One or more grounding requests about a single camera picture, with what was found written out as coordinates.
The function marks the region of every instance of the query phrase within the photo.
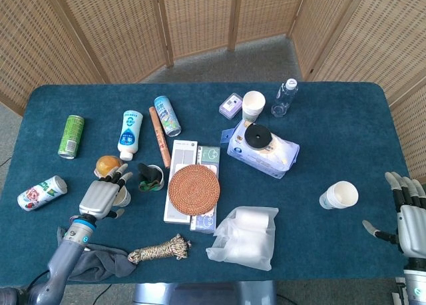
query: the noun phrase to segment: wicker room divider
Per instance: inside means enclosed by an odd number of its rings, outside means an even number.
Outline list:
[[[42,84],[138,82],[285,34],[306,81],[383,87],[411,176],[426,182],[426,0],[0,0],[0,13],[0,102],[20,115]]]

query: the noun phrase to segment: robotic hand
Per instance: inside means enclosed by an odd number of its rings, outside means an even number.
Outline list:
[[[79,261],[89,238],[95,231],[95,222],[105,217],[117,218],[123,210],[111,211],[119,190],[132,176],[123,175],[127,164],[113,168],[106,177],[95,180],[80,203],[81,215],[74,219],[62,243],[49,261],[50,277],[46,283],[26,288],[0,289],[0,304],[4,305],[57,305],[61,303],[68,277]]]
[[[397,211],[397,234],[376,229],[364,220],[365,229],[374,237],[397,244],[408,257],[404,267],[405,284],[410,305],[426,305],[426,194],[418,180],[386,172]]]

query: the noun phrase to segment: cable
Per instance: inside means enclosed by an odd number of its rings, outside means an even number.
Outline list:
[[[7,160],[5,160],[3,163],[1,163],[0,164],[0,167],[2,167],[4,164],[6,164],[7,162],[9,162],[9,160],[11,159],[12,157],[9,157]]]
[[[31,289],[31,287],[33,287],[34,283],[36,283],[36,281],[38,281],[38,279],[39,279],[40,277],[42,277],[43,275],[45,275],[45,274],[47,274],[47,273],[49,273],[49,270],[44,271],[43,273],[41,273],[40,275],[38,275],[38,277],[34,278],[34,279],[33,279],[33,281],[32,281],[31,283],[29,283],[29,285],[28,285],[28,287],[27,287],[27,290],[30,290],[30,289]]]
[[[284,295],[277,294],[277,296],[283,298],[284,300],[286,300],[289,303],[292,303],[293,305],[298,305],[298,303],[294,302],[293,300],[290,300],[289,298],[286,298]]]
[[[109,290],[109,288],[112,286],[112,284],[109,284],[109,286],[107,287],[107,288],[105,288],[105,290],[102,292],[102,293],[100,293],[99,295],[98,295],[98,297],[96,297],[96,299],[95,299],[95,301],[92,303],[92,305],[95,305],[96,304],[96,302],[98,301],[98,299],[103,295],[103,294],[105,294],[105,292],[107,291],[107,290]]]

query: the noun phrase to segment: clear plastic water bottle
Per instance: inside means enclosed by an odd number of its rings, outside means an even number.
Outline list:
[[[275,117],[286,115],[296,93],[298,92],[298,82],[295,79],[288,79],[286,84],[282,83],[278,90],[277,97],[271,108],[271,113]]]

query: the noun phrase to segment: white can with floral print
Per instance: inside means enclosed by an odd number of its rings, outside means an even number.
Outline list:
[[[55,175],[49,180],[45,180],[18,196],[18,204],[29,212],[54,200],[67,192],[67,184],[59,176]]]

